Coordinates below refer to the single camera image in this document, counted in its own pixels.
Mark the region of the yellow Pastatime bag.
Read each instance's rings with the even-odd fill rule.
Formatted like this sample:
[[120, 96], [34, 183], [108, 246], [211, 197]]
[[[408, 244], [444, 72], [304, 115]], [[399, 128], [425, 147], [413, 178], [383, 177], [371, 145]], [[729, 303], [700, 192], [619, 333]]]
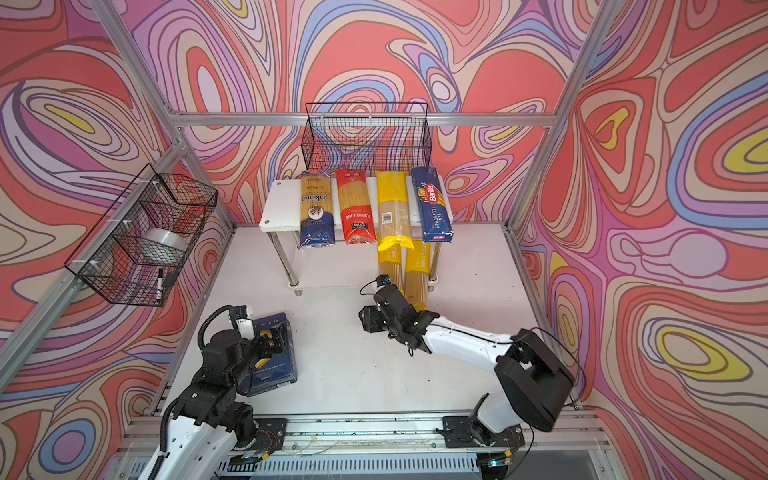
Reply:
[[414, 240], [413, 245], [406, 256], [404, 294], [416, 310], [423, 311], [427, 309], [431, 248], [422, 240]]
[[403, 289], [402, 248], [399, 245], [379, 251], [378, 266], [380, 275], [388, 275], [392, 284]]

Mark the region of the blue Barilla pasta box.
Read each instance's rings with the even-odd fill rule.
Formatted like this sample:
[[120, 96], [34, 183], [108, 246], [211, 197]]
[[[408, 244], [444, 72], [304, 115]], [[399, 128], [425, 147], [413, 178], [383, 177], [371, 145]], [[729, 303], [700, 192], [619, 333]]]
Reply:
[[285, 312], [252, 319], [251, 330], [256, 337], [269, 337], [280, 352], [260, 358], [241, 381], [238, 389], [242, 395], [253, 397], [277, 388], [293, 384], [298, 379], [296, 355], [290, 321]]

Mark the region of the yellow clear spaghetti bag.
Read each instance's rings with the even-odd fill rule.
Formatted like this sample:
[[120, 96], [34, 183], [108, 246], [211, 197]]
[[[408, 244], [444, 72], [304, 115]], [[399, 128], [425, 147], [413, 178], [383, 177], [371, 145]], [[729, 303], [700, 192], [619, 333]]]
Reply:
[[380, 229], [378, 250], [383, 252], [395, 246], [412, 250], [414, 242], [405, 173], [377, 172], [376, 185]]

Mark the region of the blue Barilla spaghetti bag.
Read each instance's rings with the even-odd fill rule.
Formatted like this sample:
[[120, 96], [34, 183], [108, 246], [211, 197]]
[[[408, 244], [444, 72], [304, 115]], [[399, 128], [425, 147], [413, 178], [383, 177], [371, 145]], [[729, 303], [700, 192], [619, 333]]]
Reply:
[[420, 215], [422, 240], [450, 243], [453, 229], [437, 170], [434, 167], [416, 167], [411, 171], [411, 178]]

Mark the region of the red spaghetti bag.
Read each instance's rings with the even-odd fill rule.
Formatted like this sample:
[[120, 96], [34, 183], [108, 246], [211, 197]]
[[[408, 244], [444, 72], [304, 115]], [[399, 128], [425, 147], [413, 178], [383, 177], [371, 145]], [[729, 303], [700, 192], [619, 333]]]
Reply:
[[364, 172], [336, 170], [335, 174], [345, 243], [375, 244], [377, 238]]

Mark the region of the clear blue Ankara spaghetti bag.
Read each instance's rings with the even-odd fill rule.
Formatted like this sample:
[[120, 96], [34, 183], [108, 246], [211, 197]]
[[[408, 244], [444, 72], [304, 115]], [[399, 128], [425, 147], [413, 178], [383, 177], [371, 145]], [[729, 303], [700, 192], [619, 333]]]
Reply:
[[331, 178], [303, 174], [300, 182], [299, 248], [331, 246], [335, 243]]

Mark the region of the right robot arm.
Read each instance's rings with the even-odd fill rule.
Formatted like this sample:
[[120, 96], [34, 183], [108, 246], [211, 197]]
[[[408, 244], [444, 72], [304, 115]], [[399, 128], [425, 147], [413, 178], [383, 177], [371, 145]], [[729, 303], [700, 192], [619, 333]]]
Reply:
[[454, 357], [495, 375], [501, 390], [482, 396], [468, 417], [475, 442], [490, 445], [522, 423], [542, 432], [554, 429], [575, 378], [533, 330], [502, 335], [470, 328], [416, 309], [396, 286], [383, 282], [372, 299], [358, 314], [364, 331], [385, 332], [411, 353]]

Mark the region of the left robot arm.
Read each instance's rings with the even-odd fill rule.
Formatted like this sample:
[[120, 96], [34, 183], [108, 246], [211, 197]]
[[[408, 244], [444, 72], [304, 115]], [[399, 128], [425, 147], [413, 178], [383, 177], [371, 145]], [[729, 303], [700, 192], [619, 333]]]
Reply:
[[230, 455], [237, 465], [255, 465], [282, 448], [279, 434], [261, 428], [237, 395], [259, 361], [284, 351], [283, 333], [273, 328], [246, 339], [225, 330], [203, 345], [201, 367], [163, 412], [159, 445], [142, 479], [210, 479]]

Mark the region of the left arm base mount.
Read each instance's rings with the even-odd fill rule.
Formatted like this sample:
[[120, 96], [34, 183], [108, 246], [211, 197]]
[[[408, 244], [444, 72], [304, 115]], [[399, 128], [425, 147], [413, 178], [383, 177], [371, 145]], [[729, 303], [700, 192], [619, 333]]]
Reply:
[[259, 419], [254, 438], [245, 447], [237, 447], [231, 458], [234, 464], [260, 463], [283, 448], [288, 420], [281, 417]]

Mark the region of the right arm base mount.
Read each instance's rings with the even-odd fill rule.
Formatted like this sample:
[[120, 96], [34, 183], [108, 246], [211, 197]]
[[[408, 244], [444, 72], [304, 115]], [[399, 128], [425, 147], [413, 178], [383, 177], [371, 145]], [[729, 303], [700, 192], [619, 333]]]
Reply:
[[519, 426], [493, 433], [471, 416], [444, 416], [442, 427], [436, 432], [444, 438], [448, 448], [505, 448], [516, 451], [526, 445]]

